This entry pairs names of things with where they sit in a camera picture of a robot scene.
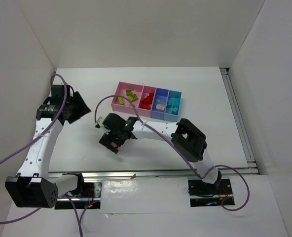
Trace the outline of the red lego brick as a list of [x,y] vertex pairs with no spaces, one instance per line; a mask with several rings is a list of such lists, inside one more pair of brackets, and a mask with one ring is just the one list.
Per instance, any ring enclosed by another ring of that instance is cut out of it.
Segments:
[[148,96],[146,96],[140,104],[141,109],[151,110],[152,102],[154,98],[154,93],[150,93]]

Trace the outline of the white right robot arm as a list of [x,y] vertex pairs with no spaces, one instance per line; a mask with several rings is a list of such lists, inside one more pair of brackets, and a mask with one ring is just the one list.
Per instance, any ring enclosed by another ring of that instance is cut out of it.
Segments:
[[221,172],[209,156],[206,136],[188,119],[178,122],[141,121],[138,117],[123,119],[110,113],[105,118],[96,119],[95,127],[104,131],[99,143],[115,154],[130,139],[165,141],[191,165],[208,187],[216,190],[220,185]]

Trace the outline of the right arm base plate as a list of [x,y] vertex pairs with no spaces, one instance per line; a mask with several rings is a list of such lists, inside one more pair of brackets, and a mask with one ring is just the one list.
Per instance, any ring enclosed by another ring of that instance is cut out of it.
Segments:
[[217,190],[202,180],[188,180],[188,193],[191,207],[209,207],[224,205],[235,205],[233,191],[229,179],[221,179]]

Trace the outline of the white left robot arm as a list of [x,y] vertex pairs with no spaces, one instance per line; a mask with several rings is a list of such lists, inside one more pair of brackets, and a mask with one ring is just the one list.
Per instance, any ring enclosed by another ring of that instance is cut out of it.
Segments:
[[51,87],[51,95],[36,112],[37,141],[29,147],[17,174],[7,177],[5,182],[17,207],[52,208],[67,193],[76,197],[83,193],[84,178],[80,173],[63,173],[49,181],[49,165],[64,123],[71,124],[90,112],[79,92],[70,85]]

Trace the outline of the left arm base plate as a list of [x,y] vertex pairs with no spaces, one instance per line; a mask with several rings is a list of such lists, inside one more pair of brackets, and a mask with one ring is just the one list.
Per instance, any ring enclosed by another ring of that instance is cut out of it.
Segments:
[[85,178],[82,191],[72,191],[68,195],[77,209],[83,210],[89,205],[89,209],[100,209],[102,194],[102,179]]

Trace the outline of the green lego brick from stack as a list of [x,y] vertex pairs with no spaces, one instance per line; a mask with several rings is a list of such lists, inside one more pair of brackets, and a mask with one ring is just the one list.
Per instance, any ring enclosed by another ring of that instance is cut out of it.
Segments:
[[124,102],[123,98],[120,97],[120,96],[118,97],[118,102],[119,102],[120,105],[125,105],[125,102]]

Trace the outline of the white tan lego plate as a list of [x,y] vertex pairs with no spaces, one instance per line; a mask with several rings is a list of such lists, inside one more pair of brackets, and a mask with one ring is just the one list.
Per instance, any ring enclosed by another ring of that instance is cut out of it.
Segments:
[[157,104],[157,105],[156,105],[156,109],[157,109],[157,110],[160,110],[160,111],[164,111],[164,110],[165,110],[165,105]]

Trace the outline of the green lego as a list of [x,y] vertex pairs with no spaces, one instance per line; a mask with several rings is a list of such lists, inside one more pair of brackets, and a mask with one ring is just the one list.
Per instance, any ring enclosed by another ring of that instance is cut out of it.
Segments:
[[138,100],[138,96],[136,94],[132,94],[128,98],[129,98],[129,100],[131,102],[134,102],[134,101],[137,101]]

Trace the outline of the red white flower lego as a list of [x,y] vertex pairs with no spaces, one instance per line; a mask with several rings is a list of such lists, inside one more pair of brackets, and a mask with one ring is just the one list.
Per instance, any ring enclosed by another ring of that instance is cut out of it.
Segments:
[[117,144],[115,144],[115,143],[112,142],[111,145],[112,145],[115,149],[118,150],[119,146],[118,146]]

